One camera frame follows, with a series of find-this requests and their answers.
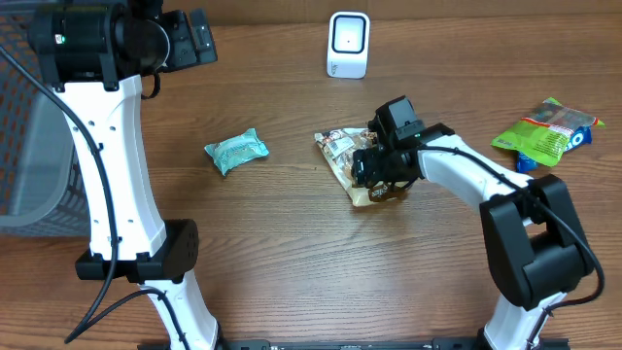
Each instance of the wood grain surface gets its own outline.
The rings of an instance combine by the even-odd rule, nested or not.
[[[207,11],[213,25],[326,23],[337,11],[372,20],[622,13],[617,0],[166,0],[167,11]]]
[[[596,302],[560,310],[546,336],[577,349],[622,348],[622,16],[374,21],[365,79],[326,74],[325,24],[215,27],[218,63],[162,77],[142,104],[155,202],[195,218],[203,297],[231,339],[414,340],[474,335],[499,295],[478,216],[425,181],[406,200],[364,209],[328,169],[313,133],[360,126],[408,95],[427,123],[512,167],[490,141],[554,96],[601,118],[594,144],[552,171],[570,188],[607,276]],[[208,143],[255,127],[270,156],[226,178]],[[62,339],[99,290],[73,262],[86,238],[0,238],[0,348],[131,349],[165,340],[146,299],[69,346]],[[572,297],[591,293],[594,276]],[[109,305],[136,290],[116,281]]]

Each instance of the snack wrapper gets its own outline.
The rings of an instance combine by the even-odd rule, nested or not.
[[[339,184],[352,198],[354,206],[374,203],[369,199],[368,189],[353,186],[352,165],[354,151],[372,147],[375,138],[376,133],[366,128],[342,128],[315,134],[315,141],[322,150],[330,169],[337,177]]]
[[[238,165],[270,154],[253,128],[223,142],[207,145],[205,152],[212,157],[223,176]]]
[[[570,138],[570,141],[568,142],[568,144],[566,145],[566,148],[564,149],[564,153],[570,150],[573,150],[581,145],[591,144],[591,143],[592,143],[591,126],[581,126],[574,132],[574,134]],[[525,156],[525,154],[522,152],[518,153],[518,158],[516,159],[516,171],[520,173],[526,173],[528,171],[536,170],[537,166],[538,166],[537,161],[531,159],[530,157]]]
[[[492,146],[522,152],[547,166],[555,166],[572,135],[581,126],[605,126],[599,119],[562,106],[548,98],[509,130],[498,136]]]

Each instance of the small white box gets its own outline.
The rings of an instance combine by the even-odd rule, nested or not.
[[[369,17],[338,12],[330,18],[327,73],[333,78],[360,79],[367,71]]]

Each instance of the gray mesh basket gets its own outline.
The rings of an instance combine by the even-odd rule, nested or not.
[[[26,29],[36,6],[0,2],[0,45],[41,79]],[[78,157],[62,112],[0,58],[0,231],[89,235]]]

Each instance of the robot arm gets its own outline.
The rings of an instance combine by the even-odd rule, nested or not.
[[[405,96],[380,107],[368,127],[377,133],[378,146],[354,153],[357,183],[373,188],[379,181],[428,179],[478,211],[491,275],[501,291],[480,341],[483,348],[495,350],[528,348],[543,310],[561,301],[594,268],[574,236],[532,202],[537,198],[548,206],[585,242],[566,185],[553,175],[533,180],[509,171],[443,124],[425,128]],[[546,231],[530,238],[525,227],[543,223]],[[537,343],[535,337],[532,345]]]
[[[40,7],[29,27],[44,82],[77,115],[99,146],[113,203],[79,129],[66,116],[83,174],[90,215],[89,249],[76,261],[81,279],[112,273],[141,289],[164,292],[152,299],[170,335],[170,349],[212,350],[218,323],[209,313],[194,276],[198,253],[192,220],[162,220],[149,182],[143,147],[141,76],[173,72],[217,59],[202,10],[163,14],[161,1],[103,0],[94,5]],[[108,210],[114,211],[118,253],[112,256]]]

